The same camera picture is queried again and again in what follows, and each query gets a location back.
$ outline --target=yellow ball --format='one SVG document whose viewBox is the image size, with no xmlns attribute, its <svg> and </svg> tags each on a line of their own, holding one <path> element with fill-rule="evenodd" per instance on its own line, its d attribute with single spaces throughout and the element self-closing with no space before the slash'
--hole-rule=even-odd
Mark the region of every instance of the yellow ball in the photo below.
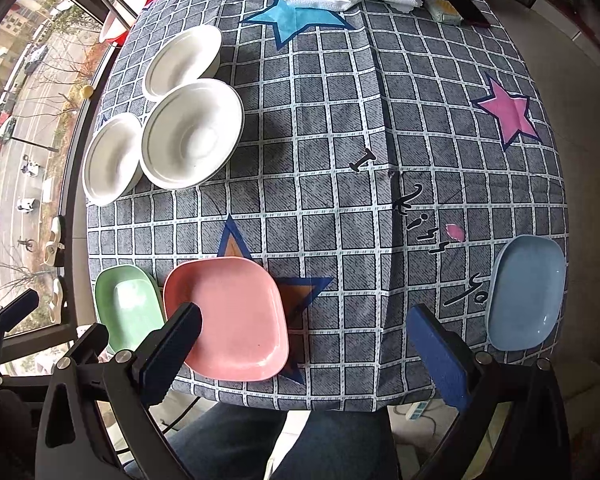
<svg viewBox="0 0 600 480">
<path fill-rule="evenodd" d="M 85 85 L 80 89 L 80 97 L 83 99 L 89 99 L 93 95 L 93 86 Z"/>
</svg>

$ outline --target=metal screw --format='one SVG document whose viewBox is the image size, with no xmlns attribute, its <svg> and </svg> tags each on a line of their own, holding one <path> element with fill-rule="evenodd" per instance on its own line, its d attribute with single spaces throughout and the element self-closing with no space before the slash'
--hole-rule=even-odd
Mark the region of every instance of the metal screw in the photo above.
<svg viewBox="0 0 600 480">
<path fill-rule="evenodd" d="M 132 355 L 133 354 L 131 353 L 131 350 L 121 350 L 116 354 L 116 362 L 126 363 L 127 361 L 129 361 L 129 359 L 131 359 Z"/>
<path fill-rule="evenodd" d="M 475 355 L 475 360 L 478 361 L 481 365 L 490 365 L 493 361 L 493 357 L 488 352 L 478 352 Z"/>
<path fill-rule="evenodd" d="M 538 359 L 538 361 L 536 361 L 536 366 L 541 370 L 548 372 L 551 370 L 551 361 L 545 357 L 541 357 Z"/>
<path fill-rule="evenodd" d="M 56 368 L 58 370 L 64 370 L 70 364 L 71 364 L 71 359 L 69 359 L 68 357 L 61 357 L 58 359 L 58 362 L 56 363 Z"/>
</svg>

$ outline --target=window frame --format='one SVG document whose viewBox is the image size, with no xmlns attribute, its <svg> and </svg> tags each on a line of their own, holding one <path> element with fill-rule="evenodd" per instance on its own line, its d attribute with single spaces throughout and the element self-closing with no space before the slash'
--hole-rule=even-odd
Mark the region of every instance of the window frame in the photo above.
<svg viewBox="0 0 600 480">
<path fill-rule="evenodd" d="M 0 0 L 0 24 L 16 1 Z M 99 23 L 103 23 L 108 15 L 109 11 L 101 0 L 72 1 Z M 91 83 L 94 87 L 93 96 L 82 102 L 64 167 L 58 214 L 64 217 L 66 249 L 64 251 L 64 267 L 57 269 L 57 276 L 62 277 L 66 285 L 64 300 L 66 301 L 67 308 L 62 310 L 61 322 L 59 324 L 6 337 L 0 354 L 1 363 L 10 362 L 77 338 L 72 247 L 75 191 L 79 185 L 80 160 L 86 148 L 90 127 L 95 119 L 100 97 L 119 51 L 119 48 L 110 46 L 100 61 Z"/>
</svg>

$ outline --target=star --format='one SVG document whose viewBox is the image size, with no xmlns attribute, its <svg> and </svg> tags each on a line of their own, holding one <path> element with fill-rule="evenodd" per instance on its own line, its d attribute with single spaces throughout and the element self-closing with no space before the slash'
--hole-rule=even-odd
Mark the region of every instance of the star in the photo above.
<svg viewBox="0 0 600 480">
<path fill-rule="evenodd" d="M 271 25 L 276 37 L 276 48 L 280 50 L 289 41 L 309 27 L 315 25 L 352 29 L 341 16 L 323 9 L 291 7 L 285 0 L 274 0 L 273 5 L 242 20 L 243 23 Z"/>
<path fill-rule="evenodd" d="M 218 247 L 218 256 L 240 256 L 253 260 L 247 244 L 240 234 L 238 226 L 234 219 L 229 215 L 224 223 L 224 230 L 220 238 Z M 331 283 L 333 278 L 274 278 L 280 298 L 282 298 L 282 307 L 285 311 L 286 325 L 290 326 L 302 314 L 312 301 Z M 299 384 L 304 384 L 304 377 L 298 368 L 296 352 L 292 341 L 297 338 L 289 338 L 289 358 L 285 366 L 280 370 L 280 374 Z"/>
<path fill-rule="evenodd" d="M 542 142 L 538 132 L 529 121 L 529 97 L 521 94 L 510 94 L 500 83 L 487 74 L 491 95 L 472 100 L 478 108 L 496 118 L 500 125 L 500 141 L 506 150 L 518 134 L 537 139 Z"/>
</svg>

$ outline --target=street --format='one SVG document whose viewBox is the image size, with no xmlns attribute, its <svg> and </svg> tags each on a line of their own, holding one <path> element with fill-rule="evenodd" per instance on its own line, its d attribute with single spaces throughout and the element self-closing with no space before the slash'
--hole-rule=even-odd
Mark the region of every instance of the street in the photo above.
<svg viewBox="0 0 600 480">
<path fill-rule="evenodd" d="M 43 63 L 36 69 L 23 85 L 14 108 L 13 115 L 18 119 L 13 137 L 51 146 L 54 133 L 60 119 L 60 111 L 71 83 L 76 79 L 75 65 L 83 62 L 85 49 L 76 44 L 77 38 L 52 36 L 47 46 L 48 53 Z M 38 176 L 28 176 L 20 171 L 23 157 L 28 156 L 40 165 Z M 0 287 L 17 280 L 20 273 L 4 267 L 29 265 L 30 253 L 19 246 L 18 239 L 32 239 L 35 247 L 43 246 L 47 240 L 39 240 L 41 218 L 41 199 L 43 183 L 48 178 L 46 168 L 51 157 L 58 154 L 30 146 L 17 140 L 8 140 L 0 152 Z M 21 198 L 36 199 L 32 212 L 25 213 L 16 209 Z M 5 305 L 22 291 L 0 290 L 0 304 Z"/>
</svg>

